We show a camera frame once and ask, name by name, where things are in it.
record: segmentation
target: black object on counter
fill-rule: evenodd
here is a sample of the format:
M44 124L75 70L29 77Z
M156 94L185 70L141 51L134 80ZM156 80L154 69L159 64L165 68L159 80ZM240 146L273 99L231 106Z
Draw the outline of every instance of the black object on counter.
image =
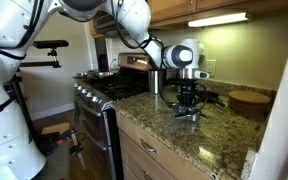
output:
M221 107L225 107L225 104L218 100L218 93L207 91L206 93L204 91L197 91L196 94L200 97L200 101L209 103L216 103L220 105Z

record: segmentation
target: wall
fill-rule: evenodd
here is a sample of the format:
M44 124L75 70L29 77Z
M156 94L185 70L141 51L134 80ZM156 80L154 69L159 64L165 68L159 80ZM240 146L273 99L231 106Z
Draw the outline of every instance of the wall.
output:
M56 49L61 68L21 68L24 92L28 97L27 106L33 120L72 109L72 75L97 66L96 61L90 61L96 60L94 39L88 37L89 31L85 27L88 26L54 14L36 38L64 39L69 42L69 46ZM53 57L47 56L49 51L50 49L37 49L32 46L23 62L52 61Z
M254 15L249 22L153 34L165 45L198 39L205 59L217 60L214 80L277 89L288 56L288 10ZM125 50L120 41L111 43L113 54ZM199 64L205 70L205 60Z
M288 60L250 180L288 179Z

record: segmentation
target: cabinet handle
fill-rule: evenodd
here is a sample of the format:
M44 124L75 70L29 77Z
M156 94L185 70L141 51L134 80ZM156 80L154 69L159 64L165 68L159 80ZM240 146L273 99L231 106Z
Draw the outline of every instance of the cabinet handle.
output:
M144 179L146 180L152 180L152 178L148 175L147 172L144 171Z
M158 153L154 148L152 148L151 146L149 146L143 139L141 139L142 141L142 146L144 149L146 149L148 152L155 152Z

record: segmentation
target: electrical outlet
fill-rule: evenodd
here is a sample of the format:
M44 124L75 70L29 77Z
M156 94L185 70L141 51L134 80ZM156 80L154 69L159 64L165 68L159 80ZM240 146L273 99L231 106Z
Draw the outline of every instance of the electrical outlet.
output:
M206 72L214 77L215 76L215 69L216 68L216 60L215 59L208 59L206 61Z

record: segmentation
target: stainless steel oven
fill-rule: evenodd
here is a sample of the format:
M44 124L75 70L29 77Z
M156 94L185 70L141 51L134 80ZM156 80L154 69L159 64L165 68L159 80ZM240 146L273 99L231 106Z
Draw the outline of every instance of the stainless steel oven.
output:
M101 179L123 179L114 101L148 91L149 58L144 54L119 54L118 73L104 78L75 78L75 121L89 141L91 157Z

